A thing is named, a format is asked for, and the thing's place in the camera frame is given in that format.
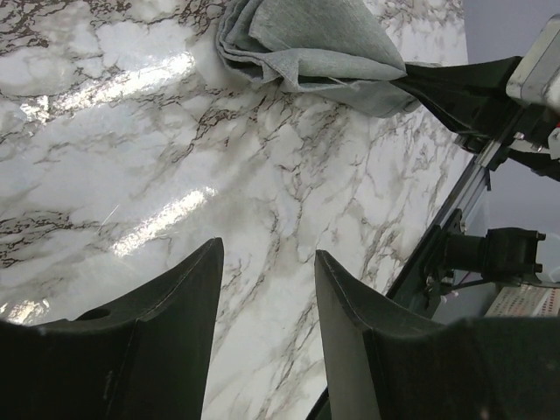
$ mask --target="towel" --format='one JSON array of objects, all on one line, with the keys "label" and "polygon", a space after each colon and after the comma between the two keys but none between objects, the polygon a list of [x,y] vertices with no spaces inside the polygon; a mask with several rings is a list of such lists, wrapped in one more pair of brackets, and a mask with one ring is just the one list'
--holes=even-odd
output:
[{"label": "towel", "polygon": [[411,112],[418,100],[390,81],[406,76],[396,46],[362,0],[232,0],[216,47],[226,67],[282,82],[368,115]]}]

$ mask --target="marble surface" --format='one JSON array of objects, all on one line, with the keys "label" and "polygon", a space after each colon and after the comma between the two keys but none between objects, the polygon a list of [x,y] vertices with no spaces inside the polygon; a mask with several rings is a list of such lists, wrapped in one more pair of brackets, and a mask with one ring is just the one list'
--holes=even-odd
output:
[{"label": "marble surface", "polygon": [[[385,291],[469,156],[423,109],[232,78],[226,2],[3,2],[0,317],[74,319],[221,236],[203,418],[303,419],[326,385],[315,249]],[[406,60],[466,62],[459,0],[367,4]]]}]

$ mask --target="gray fabric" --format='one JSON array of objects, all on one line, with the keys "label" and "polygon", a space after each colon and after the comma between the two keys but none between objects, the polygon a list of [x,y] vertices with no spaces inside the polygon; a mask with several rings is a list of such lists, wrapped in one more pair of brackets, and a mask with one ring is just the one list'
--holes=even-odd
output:
[{"label": "gray fabric", "polygon": [[401,55],[363,0],[232,0],[216,46],[226,67],[253,82],[282,80],[369,116],[410,112],[419,102],[389,81]]}]

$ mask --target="cloth fold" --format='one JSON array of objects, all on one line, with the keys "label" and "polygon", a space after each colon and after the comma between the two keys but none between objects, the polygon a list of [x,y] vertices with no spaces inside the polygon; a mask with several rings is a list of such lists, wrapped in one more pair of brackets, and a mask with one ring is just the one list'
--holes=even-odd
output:
[{"label": "cloth fold", "polygon": [[362,0],[232,0],[216,47],[226,67],[257,83],[282,81],[368,116],[410,112],[418,100],[389,83],[403,58]]}]

